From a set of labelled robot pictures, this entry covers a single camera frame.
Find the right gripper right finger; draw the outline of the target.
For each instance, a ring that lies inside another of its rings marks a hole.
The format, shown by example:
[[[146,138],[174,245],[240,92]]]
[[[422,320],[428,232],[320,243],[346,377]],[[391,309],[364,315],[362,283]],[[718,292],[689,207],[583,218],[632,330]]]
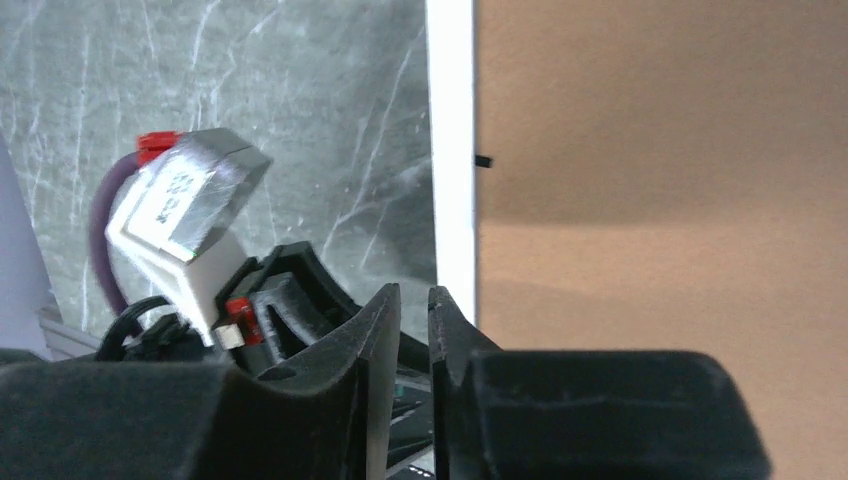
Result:
[[[440,479],[768,479],[733,377],[683,350],[521,351],[428,298]]]

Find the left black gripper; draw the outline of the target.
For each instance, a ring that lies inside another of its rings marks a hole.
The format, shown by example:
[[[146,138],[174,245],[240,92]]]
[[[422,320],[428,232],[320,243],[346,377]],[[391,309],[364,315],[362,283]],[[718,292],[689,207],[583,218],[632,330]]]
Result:
[[[362,313],[308,242],[245,259],[231,276],[213,270],[210,292],[185,277],[177,287],[122,308],[95,353],[98,361],[194,359],[213,347],[259,374]]]

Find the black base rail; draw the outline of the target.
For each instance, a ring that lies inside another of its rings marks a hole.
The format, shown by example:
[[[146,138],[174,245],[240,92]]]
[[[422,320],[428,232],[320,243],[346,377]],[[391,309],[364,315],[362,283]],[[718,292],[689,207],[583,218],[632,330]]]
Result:
[[[413,370],[399,368],[390,423],[387,479],[435,479],[435,468],[421,466],[433,460],[433,408],[429,381]]]

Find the brown backing board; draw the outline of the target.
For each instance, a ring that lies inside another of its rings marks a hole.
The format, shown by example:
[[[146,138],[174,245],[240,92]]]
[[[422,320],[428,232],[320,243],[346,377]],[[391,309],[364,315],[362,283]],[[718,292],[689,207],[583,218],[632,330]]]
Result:
[[[847,475],[847,5],[482,1],[479,313],[697,349],[779,479]]]

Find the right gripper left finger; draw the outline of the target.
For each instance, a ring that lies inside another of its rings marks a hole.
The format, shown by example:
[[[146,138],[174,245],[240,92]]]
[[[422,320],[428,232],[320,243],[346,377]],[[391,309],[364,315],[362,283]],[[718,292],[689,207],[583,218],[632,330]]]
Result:
[[[400,289],[260,378],[226,363],[1,370],[5,479],[382,479]]]

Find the white picture frame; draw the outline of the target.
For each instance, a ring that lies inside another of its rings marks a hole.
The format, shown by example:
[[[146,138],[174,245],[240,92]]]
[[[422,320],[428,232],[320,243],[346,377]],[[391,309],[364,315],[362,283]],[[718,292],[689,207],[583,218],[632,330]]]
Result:
[[[478,320],[475,3],[426,3],[437,282]]]

